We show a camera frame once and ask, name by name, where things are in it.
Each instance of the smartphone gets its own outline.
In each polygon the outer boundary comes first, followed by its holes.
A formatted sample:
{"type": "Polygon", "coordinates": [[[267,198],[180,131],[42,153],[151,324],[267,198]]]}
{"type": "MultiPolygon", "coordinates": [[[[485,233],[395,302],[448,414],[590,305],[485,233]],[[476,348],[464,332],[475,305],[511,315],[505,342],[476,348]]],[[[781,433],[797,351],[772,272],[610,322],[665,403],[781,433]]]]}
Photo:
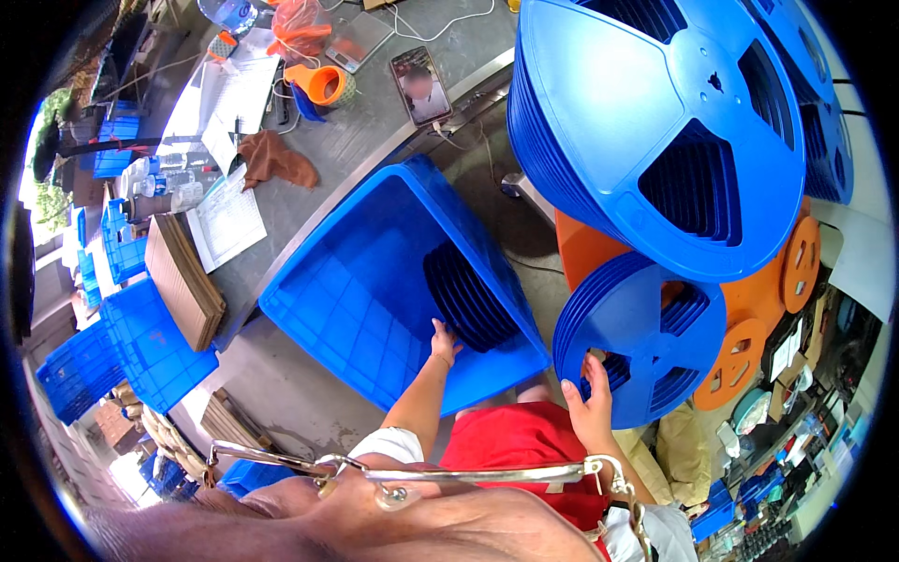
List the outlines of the smartphone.
{"type": "Polygon", "coordinates": [[[390,59],[390,69],[415,127],[448,118],[452,105],[427,47],[390,59]]]}

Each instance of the paper document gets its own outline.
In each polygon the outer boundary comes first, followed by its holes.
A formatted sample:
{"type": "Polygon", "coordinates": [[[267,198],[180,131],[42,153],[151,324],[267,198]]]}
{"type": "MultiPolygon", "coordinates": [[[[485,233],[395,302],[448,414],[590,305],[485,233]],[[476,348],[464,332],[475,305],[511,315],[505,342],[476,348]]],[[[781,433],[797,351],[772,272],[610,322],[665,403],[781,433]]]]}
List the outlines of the paper document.
{"type": "Polygon", "coordinates": [[[240,165],[195,209],[187,211],[203,271],[209,273],[266,237],[253,190],[244,189],[246,164],[240,165]]]}
{"type": "Polygon", "coordinates": [[[234,61],[237,74],[219,75],[220,89],[213,114],[227,130],[245,135],[259,132],[279,62],[277,56],[234,61]],[[234,131],[235,120],[240,121],[239,131],[234,131]]]}
{"type": "Polygon", "coordinates": [[[209,118],[209,125],[203,131],[203,145],[215,158],[222,173],[227,174],[227,171],[231,169],[231,162],[237,156],[237,149],[234,147],[234,141],[227,134],[225,124],[216,115],[209,118]]]}

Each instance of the orange plastic bag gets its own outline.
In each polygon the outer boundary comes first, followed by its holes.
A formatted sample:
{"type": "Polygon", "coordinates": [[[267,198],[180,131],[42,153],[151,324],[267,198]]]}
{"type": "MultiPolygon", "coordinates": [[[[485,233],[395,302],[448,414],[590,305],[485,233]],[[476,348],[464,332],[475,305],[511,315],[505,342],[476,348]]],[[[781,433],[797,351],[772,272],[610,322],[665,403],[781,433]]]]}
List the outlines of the orange plastic bag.
{"type": "Polygon", "coordinates": [[[295,64],[317,57],[325,48],[331,14],[318,0],[281,0],[271,18],[271,30],[276,41],[269,45],[268,54],[295,64]]]}

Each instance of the glasses nose pad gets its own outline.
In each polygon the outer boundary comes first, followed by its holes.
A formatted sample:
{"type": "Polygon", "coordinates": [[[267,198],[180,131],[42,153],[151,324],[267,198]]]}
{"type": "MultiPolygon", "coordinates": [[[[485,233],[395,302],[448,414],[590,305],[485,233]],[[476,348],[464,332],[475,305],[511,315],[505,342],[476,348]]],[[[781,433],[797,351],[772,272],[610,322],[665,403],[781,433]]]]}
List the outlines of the glasses nose pad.
{"type": "Polygon", "coordinates": [[[403,487],[388,490],[381,485],[375,492],[375,503],[386,512],[397,512],[420,499],[422,499],[422,493],[419,490],[409,490],[403,487]]]}

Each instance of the blue plastic crate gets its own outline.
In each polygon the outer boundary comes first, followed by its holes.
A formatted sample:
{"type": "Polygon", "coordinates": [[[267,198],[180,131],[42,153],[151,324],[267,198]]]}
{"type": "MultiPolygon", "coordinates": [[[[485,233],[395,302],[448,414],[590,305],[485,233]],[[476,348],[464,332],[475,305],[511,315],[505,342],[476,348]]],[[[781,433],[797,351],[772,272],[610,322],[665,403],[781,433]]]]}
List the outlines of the blue plastic crate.
{"type": "Polygon", "coordinates": [[[257,488],[270,486],[292,476],[296,475],[287,467],[240,459],[231,465],[216,486],[240,499],[257,488]]]}
{"type": "Polygon", "coordinates": [[[78,209],[75,209],[75,223],[76,223],[77,229],[78,229],[78,244],[80,244],[81,247],[85,247],[85,246],[87,246],[88,239],[87,239],[87,217],[86,217],[84,207],[79,207],[78,209]]]}
{"type": "Polygon", "coordinates": [[[150,278],[107,297],[101,315],[134,393],[155,412],[168,412],[218,367],[211,346],[191,349],[150,278]]]}
{"type": "Polygon", "coordinates": [[[102,319],[73,335],[38,368],[38,382],[59,421],[69,425],[125,379],[102,319]]]}
{"type": "MultiPolygon", "coordinates": [[[[133,110],[135,104],[133,102],[119,101],[118,109],[133,110]]],[[[100,133],[97,139],[100,141],[111,140],[112,137],[121,140],[131,140],[138,137],[138,127],[140,126],[140,118],[133,115],[120,115],[114,120],[105,120],[100,126],[100,133]]],[[[122,170],[131,163],[130,150],[103,150],[96,153],[93,161],[93,177],[116,177],[121,174],[122,170]]]]}
{"type": "Polygon", "coordinates": [[[128,221],[119,211],[119,204],[123,201],[110,201],[100,220],[103,249],[115,283],[123,283],[146,269],[144,253],[147,251],[147,237],[137,240],[131,237],[128,221]]]}
{"type": "Polygon", "coordinates": [[[712,487],[708,490],[708,502],[708,509],[690,522],[695,542],[707,539],[734,520],[736,504],[721,480],[712,482],[712,487]]]}
{"type": "Polygon", "coordinates": [[[81,270],[81,283],[85,290],[98,289],[97,273],[93,267],[93,257],[84,250],[78,250],[78,269],[81,270]]]}
{"type": "Polygon", "coordinates": [[[297,249],[259,306],[335,376],[388,410],[431,353],[423,258],[451,240],[521,330],[487,353],[466,348],[441,415],[549,366],[518,277],[484,226],[425,156],[374,173],[297,249]]]}
{"type": "Polygon", "coordinates": [[[153,478],[153,464],[156,462],[156,451],[149,456],[144,464],[140,465],[138,473],[157,495],[170,495],[184,480],[184,469],[171,459],[166,459],[163,464],[163,473],[159,478],[153,478]]]}

